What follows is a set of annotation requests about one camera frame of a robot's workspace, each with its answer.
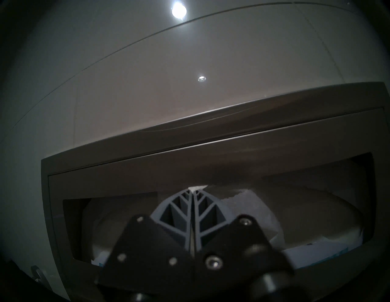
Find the recessed light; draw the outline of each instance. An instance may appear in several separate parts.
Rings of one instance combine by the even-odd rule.
[[[181,19],[183,20],[184,16],[186,15],[187,13],[187,9],[184,5],[182,5],[181,3],[179,2],[176,2],[174,5],[173,5],[173,8],[172,8],[172,15],[177,18],[177,19]]]

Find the white wall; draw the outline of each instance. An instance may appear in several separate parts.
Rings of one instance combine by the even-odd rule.
[[[389,58],[351,4],[231,10],[266,2],[272,1],[182,1],[183,21],[172,16],[172,1],[74,0],[53,7],[1,88],[4,255],[28,274],[38,265],[67,297],[45,227],[42,158],[275,94],[355,81],[390,87]],[[199,83],[200,75],[207,81]]]

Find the screw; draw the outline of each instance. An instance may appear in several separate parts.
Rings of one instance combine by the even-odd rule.
[[[241,218],[240,223],[245,225],[245,226],[250,226],[252,224],[252,220],[250,220],[248,218]]]
[[[169,265],[170,266],[174,266],[177,264],[177,258],[176,257],[172,257],[169,259]]]
[[[126,254],[119,254],[117,257],[119,262],[124,262],[126,258],[127,258]]]
[[[219,270],[223,267],[223,261],[217,256],[208,256],[205,261],[206,267],[209,270]]]
[[[267,249],[268,249],[267,246],[264,244],[254,244],[254,245],[251,245],[250,247],[248,247],[244,251],[243,254],[244,254],[244,256],[249,257],[249,256],[252,256],[252,255],[257,254],[259,252],[263,252]]]

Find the gray plastic gripper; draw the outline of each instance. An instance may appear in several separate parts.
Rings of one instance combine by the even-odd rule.
[[[196,251],[202,249],[225,226],[234,220],[230,209],[204,190],[193,194]]]
[[[183,190],[168,197],[150,216],[186,250],[190,249],[192,192]]]

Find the wall seam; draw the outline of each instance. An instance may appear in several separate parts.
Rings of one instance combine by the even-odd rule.
[[[341,80],[343,81],[343,83],[345,83],[345,79],[341,73],[341,70],[340,68],[338,67],[335,59],[333,58],[332,54],[330,53],[330,50],[328,49],[328,47],[326,46],[325,42],[322,40],[320,34],[318,33],[318,31],[315,29],[314,25],[310,22],[309,18],[303,13],[303,11],[301,11],[298,7],[298,2],[293,2],[293,5],[296,7],[296,9],[302,14],[302,16],[305,18],[306,22],[310,25],[310,27],[315,31],[317,37],[320,39],[322,45],[324,46],[324,49],[326,50],[326,52],[328,53],[328,56],[330,57],[330,59],[332,60],[336,70],[337,70],[337,73],[339,74]]]

